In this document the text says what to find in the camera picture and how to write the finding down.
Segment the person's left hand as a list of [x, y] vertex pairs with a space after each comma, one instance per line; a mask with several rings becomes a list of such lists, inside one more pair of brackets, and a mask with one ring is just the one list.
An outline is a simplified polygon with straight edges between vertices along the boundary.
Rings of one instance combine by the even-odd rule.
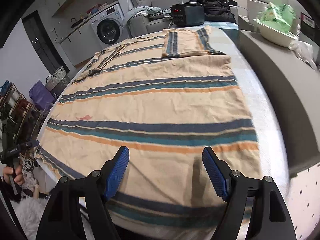
[[15, 171], [11, 167], [6, 166], [3, 168], [3, 178], [7, 184], [11, 184], [10, 182], [10, 177], [14, 179], [14, 182], [18, 185], [23, 185], [24, 184], [24, 176], [22, 173], [22, 165], [18, 165], [15, 168]]

